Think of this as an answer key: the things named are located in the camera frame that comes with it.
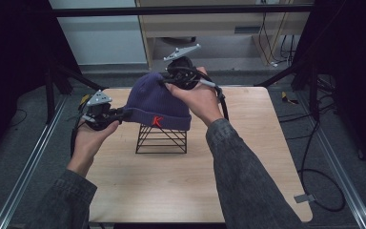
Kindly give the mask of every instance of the human hand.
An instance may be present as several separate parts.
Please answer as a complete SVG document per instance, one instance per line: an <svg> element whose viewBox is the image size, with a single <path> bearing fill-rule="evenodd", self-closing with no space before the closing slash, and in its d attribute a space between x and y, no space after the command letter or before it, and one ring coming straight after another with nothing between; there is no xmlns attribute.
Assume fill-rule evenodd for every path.
<svg viewBox="0 0 366 229"><path fill-rule="evenodd" d="M204 67L197 68L199 71L207 74ZM214 121L223 118L218 107L218 98L215 89L198 82L191 90L183 90L173 84L166 83L166 88L173 96L181 99L190 110L198 116L206 126L210 126Z"/></svg>
<svg viewBox="0 0 366 229"><path fill-rule="evenodd" d="M109 135L114 133L119 122L114 121L102 131L95 131L83 122L81 121L78 128L73 155L67 169L85 177L100 146Z"/></svg>

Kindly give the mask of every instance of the silver bracket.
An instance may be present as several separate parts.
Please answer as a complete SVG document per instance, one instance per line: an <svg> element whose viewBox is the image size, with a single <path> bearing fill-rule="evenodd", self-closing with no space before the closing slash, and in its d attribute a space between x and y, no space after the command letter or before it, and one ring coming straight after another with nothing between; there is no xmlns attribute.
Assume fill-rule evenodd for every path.
<svg viewBox="0 0 366 229"><path fill-rule="evenodd" d="M200 48L201 48L201 46L199 44L197 44L195 46L187 47L187 48L182 48L182 49L176 48L176 50L174 52L172 52L172 54L170 54L168 57L163 57L163 60L164 61L175 60L190 52L196 51Z"/></svg>
<svg viewBox="0 0 366 229"><path fill-rule="evenodd" d="M104 103L112 102L112 99L104 94L101 90L97 91L88 101L87 106L95 106Z"/></svg>
<svg viewBox="0 0 366 229"><path fill-rule="evenodd" d="M85 119L85 120L87 120L87 121L89 121L89 122L96 122L96 120L93 117L87 116L86 114L84 114L82 116L82 118Z"/></svg>
<svg viewBox="0 0 366 229"><path fill-rule="evenodd" d="M310 194L310 195L302 194L299 196L295 196L294 199L295 199L296 203L301 203L301 202L305 202L305 201L313 202L316 200L315 196L312 194Z"/></svg>

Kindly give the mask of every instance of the black cable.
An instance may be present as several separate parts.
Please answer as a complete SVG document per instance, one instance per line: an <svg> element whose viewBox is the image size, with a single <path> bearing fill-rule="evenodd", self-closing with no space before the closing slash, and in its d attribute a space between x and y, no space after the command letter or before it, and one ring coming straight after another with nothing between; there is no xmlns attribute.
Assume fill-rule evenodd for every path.
<svg viewBox="0 0 366 229"><path fill-rule="evenodd" d="M317 78L317 83L318 83L318 86L320 86L322 90L329 92L329 93L333 93L336 89L332 85L332 82L328 83L320 77Z"/></svg>
<svg viewBox="0 0 366 229"><path fill-rule="evenodd" d="M327 105L327 106L323 107L322 109L319 109L320 114L321 114L321 115L325 115L328 111L330 111L331 109L333 109L333 108L334 108L334 106L335 106L335 103L331 103L331 104L329 104L329 105Z"/></svg>
<svg viewBox="0 0 366 229"><path fill-rule="evenodd" d="M345 205L346 205L346 198L344 197L343 191L338 186L338 184L331 177L327 176L326 174L324 174L324 173L322 173L322 172L320 172L318 170L305 169L305 161L306 161L306 158L307 158L307 154L309 152L309 148L311 146L311 142L312 142L314 133L317 131L317 129L319 128L319 126L320 126L320 122L317 121L315 123L314 129L312 130L312 132L310 134L310 138L308 139L307 147L306 147L305 152L304 152L304 157L302 158L301 169L298 170L298 172L300 173L301 185L302 185L302 188L304 189L305 194L306 195L309 195L310 193L308 192L308 190L307 190L307 188L305 186L305 182L304 182L304 172L318 173L318 174L326 177L327 179L329 179L335 185L335 187L338 189L339 193L341 194L341 204L340 204L340 206L339 207L336 207L336 208L330 208L330 207L325 206L324 204L322 204L318 200L315 200L314 203L316 203L316 205L318 205L319 207L321 207L321 208L323 208L323 209L325 209L327 211L330 211L330 212L339 212L339 211L341 211L345 207Z"/></svg>
<svg viewBox="0 0 366 229"><path fill-rule="evenodd" d="M86 104L88 103L89 101L89 98L87 98L84 103L82 103L80 106L79 106L79 113L78 113L78 116L76 118L76 121L75 121L75 125L73 126L73 129L72 129L72 132L71 132L71 157L73 156L73 151L75 150L75 140L76 140L76 135L78 134L78 129L79 127L81 127L83 124L85 124L85 122L83 123L80 123L80 120L83 116L83 111L85 110L85 107L86 107Z"/></svg>
<svg viewBox="0 0 366 229"><path fill-rule="evenodd" d="M318 101L319 101L319 102L322 102L322 99L327 98L327 97L333 97L333 95L332 95L332 94L325 94L325 95L321 96L321 97L318 99Z"/></svg>
<svg viewBox="0 0 366 229"><path fill-rule="evenodd" d="M101 222L99 222L99 226L100 226L101 229L106 229L105 224L103 224Z"/></svg>
<svg viewBox="0 0 366 229"><path fill-rule="evenodd" d="M327 91L323 90L321 87L319 87L319 85L317 85L317 89L323 93L323 94L326 94L326 95L332 95L332 93L328 93Z"/></svg>
<svg viewBox="0 0 366 229"><path fill-rule="evenodd" d="M23 110L23 109L17 109L17 111L18 111L18 112L23 112L25 115L23 116L22 120L20 120L20 121L18 121L18 122L16 122L16 123L14 123L14 124L11 124L11 125L10 125L10 127L14 127L14 126L19 125L19 124L20 124L20 123L22 123L22 122L26 119L26 117L28 116L28 113L27 113L25 110Z"/></svg>
<svg viewBox="0 0 366 229"><path fill-rule="evenodd" d="M291 122L291 121L299 120L299 119L301 119L301 118L304 118L304 117L307 117L307 116L310 116L310 115L312 115L312 114L305 114L305 115L298 116L298 117L291 118L291 119L280 120L279 122L280 122L280 123L284 123L284 122Z"/></svg>
<svg viewBox="0 0 366 229"><path fill-rule="evenodd" d="M291 47L290 47L290 54L287 57L287 61L290 63L288 66L291 66L293 64L293 47L294 47L294 38L295 36L291 38Z"/></svg>
<svg viewBox="0 0 366 229"><path fill-rule="evenodd" d="M262 24L261 24L260 31L259 31L259 34L258 34L258 40L259 40L260 49L263 51L264 58L266 59L266 62L269 63L269 60L267 58L267 55L264 52L264 49L263 49L263 47L261 45L261 41L260 41L261 40L261 33L262 33L262 31L264 31L264 34L266 36L267 44L268 44L269 50L270 50L270 55L272 56L273 60L277 61L278 63L284 62L285 60L277 60L275 58L275 56L273 55L273 50L272 50L272 46L270 44L269 36L267 35L267 30L266 30L266 26L265 26L266 23L265 22L266 22L266 12L263 12L263 20L262 20Z"/></svg>
<svg viewBox="0 0 366 229"><path fill-rule="evenodd" d="M284 38L283 38L283 41L281 42L281 48L280 48L280 56L282 58L286 58L284 55L283 55L283 46L284 46L284 43L285 43L285 40L287 39L287 35L284 35Z"/></svg>
<svg viewBox="0 0 366 229"><path fill-rule="evenodd" d="M209 76L207 76L206 74L204 74L203 72L196 70L197 73L201 74L201 77L203 77L204 79L206 79L207 81L213 82ZM216 94L219 98L219 102L221 103L221 107L222 107L222 113L224 114L225 119L230 120L228 117L228 108L227 108L227 104L225 102L225 95L222 93L222 89L220 87L218 87L215 84L215 90L216 90Z"/></svg>
<svg viewBox="0 0 366 229"><path fill-rule="evenodd" d="M305 138L305 137L310 137L311 135L304 135L304 136L296 136L296 137L289 137L289 138L285 138L286 140L295 140L295 139L301 139L301 138Z"/></svg>
<svg viewBox="0 0 366 229"><path fill-rule="evenodd" d="M294 115L305 115L304 113L296 113L296 114L285 114L285 115L280 115L278 116L278 118L281 118L281 117L286 117L286 116L294 116Z"/></svg>

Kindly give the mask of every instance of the red logo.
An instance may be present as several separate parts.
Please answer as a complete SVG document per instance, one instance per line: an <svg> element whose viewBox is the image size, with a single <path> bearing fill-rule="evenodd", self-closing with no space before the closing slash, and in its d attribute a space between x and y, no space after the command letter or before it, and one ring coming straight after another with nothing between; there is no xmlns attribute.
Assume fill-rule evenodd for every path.
<svg viewBox="0 0 366 229"><path fill-rule="evenodd" d="M155 116L154 118L153 118L153 122L152 122L152 125L155 125L155 126L157 126L157 127L159 127L159 128L162 128L162 126L160 125L160 123L159 123L159 121L160 120L162 120L163 119L163 117L161 117L161 116Z"/></svg>

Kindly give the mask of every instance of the black curtain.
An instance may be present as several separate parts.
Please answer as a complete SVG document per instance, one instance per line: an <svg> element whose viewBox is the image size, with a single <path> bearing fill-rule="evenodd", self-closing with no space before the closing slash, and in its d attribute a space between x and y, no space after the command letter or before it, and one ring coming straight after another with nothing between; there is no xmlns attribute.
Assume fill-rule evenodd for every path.
<svg viewBox="0 0 366 229"><path fill-rule="evenodd" d="M16 112L18 97L45 85L47 54L40 47L46 47L56 63L81 73L57 19L28 18L29 9L51 10L51 5L48 0L0 0L0 139Z"/></svg>
<svg viewBox="0 0 366 229"><path fill-rule="evenodd" d="M306 56L313 57L317 61L318 73L335 78L335 101L340 114L366 158L366 0L342 3L343 0L336 1L332 10L311 13L294 63ZM335 20L327 27L334 16ZM320 37L317 49L309 52L317 37ZM309 76L308 68L301 69L295 82L308 83Z"/></svg>

